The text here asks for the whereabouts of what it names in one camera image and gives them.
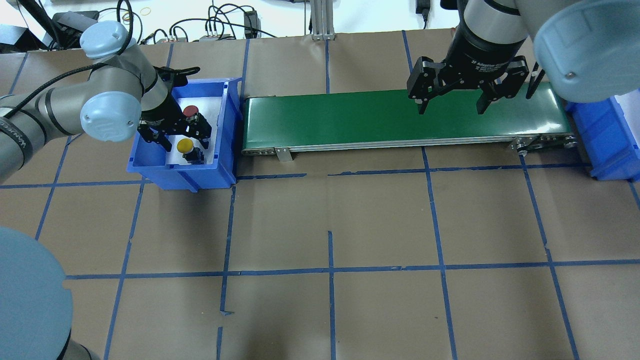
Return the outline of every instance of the light blue joint cap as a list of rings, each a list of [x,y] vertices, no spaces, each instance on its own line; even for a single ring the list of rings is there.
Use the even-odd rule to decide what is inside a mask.
[[[553,15],[534,40],[558,95],[602,101],[640,87],[640,0],[582,0]]]
[[[113,55],[120,50],[127,39],[127,28],[113,20],[100,21],[91,25],[80,36],[80,47],[89,59],[99,59]],[[136,44],[131,37],[127,49]]]
[[[80,110],[80,123],[92,138],[122,142],[138,130],[142,106],[133,95],[108,91],[87,100]]]
[[[71,330],[71,291],[56,258],[0,227],[0,359],[56,359]]]

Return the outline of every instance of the blue plastic bin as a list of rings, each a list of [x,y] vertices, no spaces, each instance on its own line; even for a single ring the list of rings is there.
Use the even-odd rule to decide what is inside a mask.
[[[213,163],[167,165],[166,151],[156,143],[145,142],[136,134],[127,171],[140,173],[164,190],[197,192],[198,189],[229,188],[235,184],[234,135],[241,120],[238,81],[240,78],[189,80],[186,86],[174,88],[172,92],[176,99],[222,97]]]
[[[629,95],[637,96],[640,90]],[[640,180],[640,150],[615,97],[567,106],[591,159],[591,176],[598,180]]]

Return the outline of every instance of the green conveyor belt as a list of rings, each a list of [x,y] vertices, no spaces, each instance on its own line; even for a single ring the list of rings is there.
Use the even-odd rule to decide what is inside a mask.
[[[526,100],[513,99],[476,113],[480,90],[458,90],[432,100],[425,115],[406,90],[258,97],[245,111],[245,154],[510,141],[519,135],[568,134],[572,129],[548,83]]]

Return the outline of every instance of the yellow round object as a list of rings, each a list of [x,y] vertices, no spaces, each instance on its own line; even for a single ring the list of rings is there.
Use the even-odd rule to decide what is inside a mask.
[[[182,139],[178,142],[178,151],[182,154],[188,154],[193,150],[193,141],[191,139]]]

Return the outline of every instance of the red cap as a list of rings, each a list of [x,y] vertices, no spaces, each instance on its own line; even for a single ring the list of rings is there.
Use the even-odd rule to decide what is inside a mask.
[[[193,115],[196,115],[198,113],[198,107],[195,105],[189,105],[186,108],[184,108],[184,110],[182,111],[182,114],[186,117],[191,117]]]

